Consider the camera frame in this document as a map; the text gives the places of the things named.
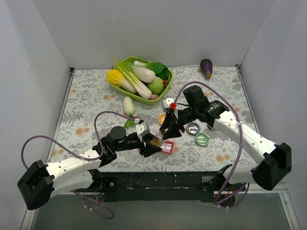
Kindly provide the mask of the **amber pill bottle gold cap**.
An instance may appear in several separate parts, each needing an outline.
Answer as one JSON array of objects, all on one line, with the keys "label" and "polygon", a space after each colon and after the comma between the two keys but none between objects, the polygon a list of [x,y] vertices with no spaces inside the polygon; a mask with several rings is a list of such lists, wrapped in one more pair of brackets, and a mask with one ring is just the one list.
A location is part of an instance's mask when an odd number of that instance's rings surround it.
[{"label": "amber pill bottle gold cap", "polygon": [[161,136],[160,133],[157,133],[150,141],[152,145],[157,146],[157,147],[161,147],[164,142],[165,141],[163,140],[163,136]]}]

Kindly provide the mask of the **red rectangular pill box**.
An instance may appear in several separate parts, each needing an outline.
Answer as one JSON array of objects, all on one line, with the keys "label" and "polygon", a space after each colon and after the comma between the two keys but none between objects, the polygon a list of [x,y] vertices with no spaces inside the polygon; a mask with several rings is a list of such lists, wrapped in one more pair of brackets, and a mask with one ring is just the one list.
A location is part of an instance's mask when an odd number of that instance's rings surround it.
[{"label": "red rectangular pill box", "polygon": [[172,141],[168,141],[168,140],[164,140],[165,142],[163,143],[163,145],[160,147],[162,149],[162,152],[163,153],[166,153],[166,154],[171,154],[173,152],[173,149],[174,149],[174,142]]}]

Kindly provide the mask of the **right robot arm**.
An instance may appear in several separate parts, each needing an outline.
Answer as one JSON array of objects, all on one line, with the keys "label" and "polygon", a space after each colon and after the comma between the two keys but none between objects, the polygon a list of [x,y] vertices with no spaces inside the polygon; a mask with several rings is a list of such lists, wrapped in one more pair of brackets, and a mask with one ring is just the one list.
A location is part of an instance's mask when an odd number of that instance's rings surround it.
[{"label": "right robot arm", "polygon": [[284,142],[278,145],[264,138],[241,123],[229,106],[218,100],[210,102],[197,85],[186,88],[183,94],[188,103],[183,110],[177,109],[172,98],[162,102],[166,113],[161,126],[161,129],[166,130],[164,140],[181,137],[185,125],[199,120],[231,138],[256,164],[251,169],[236,163],[225,166],[210,185],[217,183],[220,189],[226,191],[237,183],[251,183],[271,191],[292,170],[292,150],[289,145]]}]

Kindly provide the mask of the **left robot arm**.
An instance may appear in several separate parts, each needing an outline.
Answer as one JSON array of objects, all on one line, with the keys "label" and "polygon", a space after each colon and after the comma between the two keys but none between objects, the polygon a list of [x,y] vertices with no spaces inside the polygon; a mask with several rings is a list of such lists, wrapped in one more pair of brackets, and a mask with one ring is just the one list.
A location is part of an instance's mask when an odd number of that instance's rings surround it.
[{"label": "left robot arm", "polygon": [[152,156],[162,149],[151,143],[155,136],[142,126],[127,135],[125,128],[116,126],[101,141],[76,157],[62,161],[32,163],[18,181],[17,186],[28,210],[35,210],[59,194],[88,189],[96,192],[102,180],[95,170],[108,165],[117,158],[118,151],[138,149],[144,157]]}]

